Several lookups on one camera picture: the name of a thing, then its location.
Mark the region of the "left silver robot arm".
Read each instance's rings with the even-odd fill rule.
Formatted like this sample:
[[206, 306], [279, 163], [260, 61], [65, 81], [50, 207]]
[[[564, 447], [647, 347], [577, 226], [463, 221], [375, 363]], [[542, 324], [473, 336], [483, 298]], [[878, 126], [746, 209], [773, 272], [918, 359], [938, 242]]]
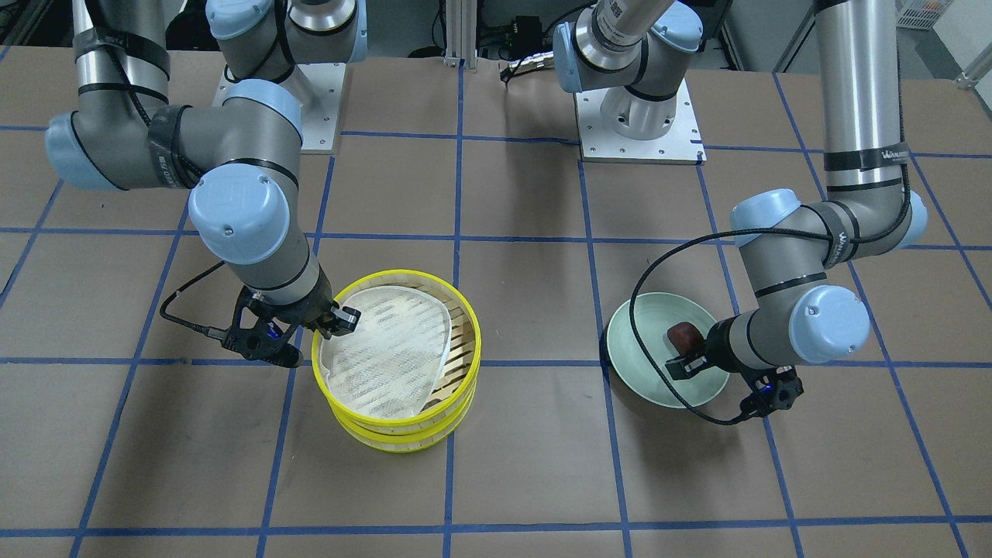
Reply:
[[[733, 426], [791, 408], [803, 394], [800, 363], [827, 363], [857, 352], [870, 329], [863, 301], [828, 282], [828, 270], [899, 250], [925, 231], [928, 213], [908, 183], [910, 150], [902, 115], [895, 8], [889, 1], [815, 1], [823, 104], [823, 170], [828, 197], [801, 204], [789, 188], [741, 201], [730, 213], [732, 238], [758, 307], [707, 332], [679, 322], [667, 330], [672, 356], [649, 352], [636, 320], [642, 286], [659, 265], [709, 240], [680, 244], [649, 265], [607, 332], [624, 332], [648, 375], [677, 406], [712, 424], [674, 387], [708, 370], [739, 375], [749, 394]], [[617, 134], [653, 140], [666, 130], [701, 21], [677, 1], [598, 1], [553, 32], [553, 59], [569, 93], [605, 89], [602, 111]]]

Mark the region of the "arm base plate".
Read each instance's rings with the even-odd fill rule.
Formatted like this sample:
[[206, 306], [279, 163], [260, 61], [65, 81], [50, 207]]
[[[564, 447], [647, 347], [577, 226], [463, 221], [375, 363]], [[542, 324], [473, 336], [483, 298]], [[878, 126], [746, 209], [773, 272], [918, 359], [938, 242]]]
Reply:
[[251, 156], [284, 164], [301, 154], [333, 155], [336, 152], [346, 66], [344, 63], [302, 64], [291, 68], [288, 77], [276, 84], [267, 79], [244, 79], [241, 84], [221, 75], [212, 105], [220, 107], [231, 98], [250, 95], [256, 105], [269, 105], [286, 113], [294, 132], [283, 132], [284, 118], [266, 117], [248, 125], [245, 141]]
[[582, 159], [595, 163], [702, 164], [704, 143], [687, 82], [645, 100], [628, 86], [574, 93]]

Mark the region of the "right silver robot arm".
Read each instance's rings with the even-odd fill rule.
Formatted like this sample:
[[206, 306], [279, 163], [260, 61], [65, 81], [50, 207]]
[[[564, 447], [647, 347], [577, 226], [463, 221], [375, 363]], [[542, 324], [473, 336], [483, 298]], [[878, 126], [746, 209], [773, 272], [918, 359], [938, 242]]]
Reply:
[[46, 154], [71, 186], [188, 192], [201, 241], [242, 282], [232, 321], [166, 320], [245, 360], [297, 367], [298, 328], [322, 338], [357, 329], [360, 313], [332, 286], [297, 217], [304, 99], [288, 86], [302, 64], [367, 54], [363, 1], [208, 1], [205, 20], [232, 77], [220, 105], [169, 99], [171, 60], [158, 1], [74, 1], [79, 106], [47, 125]]

